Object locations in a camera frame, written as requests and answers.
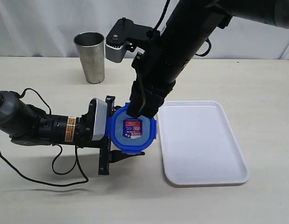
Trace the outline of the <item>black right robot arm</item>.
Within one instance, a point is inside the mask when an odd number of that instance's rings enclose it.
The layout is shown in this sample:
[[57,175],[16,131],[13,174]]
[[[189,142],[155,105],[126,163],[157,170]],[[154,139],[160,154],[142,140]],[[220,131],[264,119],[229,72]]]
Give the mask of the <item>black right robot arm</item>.
[[233,17],[289,28],[289,0],[181,0],[163,31],[119,19],[106,36],[106,58],[120,63],[136,48],[133,82],[127,114],[153,118],[176,78],[216,28]]

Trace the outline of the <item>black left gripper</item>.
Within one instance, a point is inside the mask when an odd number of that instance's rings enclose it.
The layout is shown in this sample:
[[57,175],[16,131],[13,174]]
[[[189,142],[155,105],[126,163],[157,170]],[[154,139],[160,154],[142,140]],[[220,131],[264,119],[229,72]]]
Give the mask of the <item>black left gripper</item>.
[[134,156],[145,155],[145,152],[139,154],[127,154],[121,150],[112,150],[111,138],[105,133],[107,121],[113,114],[115,97],[106,96],[105,100],[93,98],[88,107],[88,112],[80,119],[79,134],[76,145],[80,148],[98,148],[99,163],[98,174],[109,174],[109,163],[116,163]]

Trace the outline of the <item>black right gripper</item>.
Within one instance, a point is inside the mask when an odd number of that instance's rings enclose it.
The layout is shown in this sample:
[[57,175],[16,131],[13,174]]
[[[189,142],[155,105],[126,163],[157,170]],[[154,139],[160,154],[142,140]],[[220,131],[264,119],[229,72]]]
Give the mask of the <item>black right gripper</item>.
[[135,24],[123,17],[117,20],[108,33],[106,43],[111,46],[126,43],[127,51],[134,52],[136,48],[144,50],[143,53],[135,55],[131,64],[137,76],[141,76],[142,83],[139,84],[137,80],[133,82],[127,115],[153,118],[172,90],[159,75],[164,75],[166,70],[174,71],[168,67],[173,66],[173,62],[170,62],[170,51],[173,47],[170,45],[175,41],[176,31],[176,19],[172,17],[162,31]]

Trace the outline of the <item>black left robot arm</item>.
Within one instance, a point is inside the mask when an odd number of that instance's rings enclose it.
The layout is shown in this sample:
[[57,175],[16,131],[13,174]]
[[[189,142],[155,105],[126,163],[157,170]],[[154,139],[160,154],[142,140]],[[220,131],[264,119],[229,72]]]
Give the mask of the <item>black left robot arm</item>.
[[78,148],[98,148],[99,175],[109,174],[109,164],[144,155],[111,150],[111,137],[106,134],[107,122],[117,110],[114,96],[105,101],[91,99],[88,111],[81,117],[54,115],[33,105],[25,104],[25,93],[0,91],[0,130],[11,142],[21,146],[73,145]]

